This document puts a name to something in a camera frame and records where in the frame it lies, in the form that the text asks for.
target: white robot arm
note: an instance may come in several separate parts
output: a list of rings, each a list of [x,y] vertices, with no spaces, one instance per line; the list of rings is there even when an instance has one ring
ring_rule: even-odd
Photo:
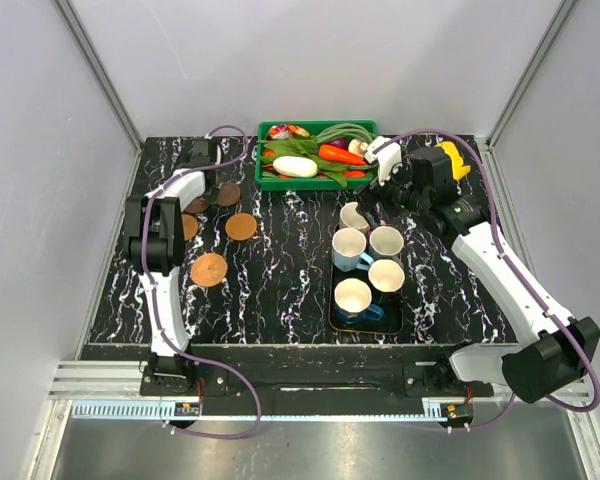
[[[195,198],[206,198],[213,203],[217,195],[215,173],[213,171],[187,172],[184,170],[207,167],[222,161],[222,151],[212,139],[195,140],[188,152],[186,162],[178,165],[168,187],[140,195],[131,195],[125,205],[124,248],[134,269],[140,272],[140,282],[145,289],[149,317],[151,321],[151,356],[148,374],[157,377],[182,378],[185,385],[192,383],[195,372],[190,362],[185,362],[165,341],[162,333],[181,351],[186,351],[189,337],[182,320],[180,289],[178,285],[180,265],[184,261],[184,233],[182,208],[186,208]],[[145,219],[148,199],[156,192],[151,211],[150,229],[147,239],[147,265],[149,275],[142,267],[142,225]],[[155,305],[151,289],[156,289]],[[162,331],[155,318],[157,307]]]
[[[600,330],[589,317],[576,320],[531,275],[506,242],[494,242],[488,212],[473,196],[457,193],[457,165],[443,148],[425,147],[401,157],[397,144],[374,149],[388,139],[378,137],[367,159],[377,162],[378,178],[356,191],[358,211],[377,224],[378,204],[390,217],[408,211],[480,279],[500,306],[516,334],[515,345],[460,345],[432,367],[436,386],[481,381],[508,385],[522,400],[535,402],[586,374],[582,359],[554,319],[566,327],[584,354],[593,357]],[[499,228],[496,238],[503,238]],[[546,305],[539,302],[522,282]]]
[[[176,170],[173,173],[177,175],[179,172],[180,170]],[[178,179],[161,193],[158,199],[177,198],[179,204],[186,208],[193,199],[204,194],[204,191],[204,173],[196,172]],[[155,191],[149,192],[145,197],[150,197],[154,193]],[[156,289],[158,314],[163,319],[162,326],[165,334],[178,348],[186,350],[189,344],[189,337],[184,330],[182,307],[180,306],[180,288],[178,286],[180,264],[174,264],[166,276],[162,275],[160,270],[152,270],[152,272],[154,273],[155,287],[151,285],[146,273],[140,274],[140,282],[145,290],[145,298],[147,299],[149,318],[151,320],[151,351],[161,357],[174,356],[175,352],[166,344],[162,335],[160,335],[153,313],[153,297],[146,294],[146,292],[149,292],[151,288]]]

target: white eggplant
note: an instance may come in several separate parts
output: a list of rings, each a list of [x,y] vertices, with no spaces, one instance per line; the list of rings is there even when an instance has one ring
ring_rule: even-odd
[[[284,156],[273,161],[273,168],[281,175],[310,178],[318,173],[318,164],[309,158]]]

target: carrot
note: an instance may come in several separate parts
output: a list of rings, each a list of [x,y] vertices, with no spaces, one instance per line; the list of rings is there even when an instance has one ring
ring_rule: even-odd
[[[367,165],[367,162],[360,155],[334,147],[333,145],[322,145],[318,151],[318,156],[323,160],[335,163],[346,163],[347,165],[358,165],[361,167]]]
[[[351,170],[350,172],[344,172],[344,176],[347,178],[364,178],[366,175],[360,170]]]

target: metal floor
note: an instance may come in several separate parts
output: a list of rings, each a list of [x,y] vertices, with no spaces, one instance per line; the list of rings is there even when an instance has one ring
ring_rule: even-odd
[[[476,407],[475,424],[497,413]],[[230,433],[244,423],[204,422]],[[265,424],[246,440],[169,435],[158,422],[69,420],[54,479],[580,479],[566,413],[516,403],[501,423],[471,434],[388,423]]]

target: gray wall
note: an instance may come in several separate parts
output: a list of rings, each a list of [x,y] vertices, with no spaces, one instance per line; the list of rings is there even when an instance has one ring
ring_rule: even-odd
[[[581,2],[496,148],[541,282],[600,325],[600,0]]]
[[[0,479],[72,358],[133,152],[50,1],[0,2]]]
[[[560,0],[73,0],[140,133],[371,118],[485,135]]]

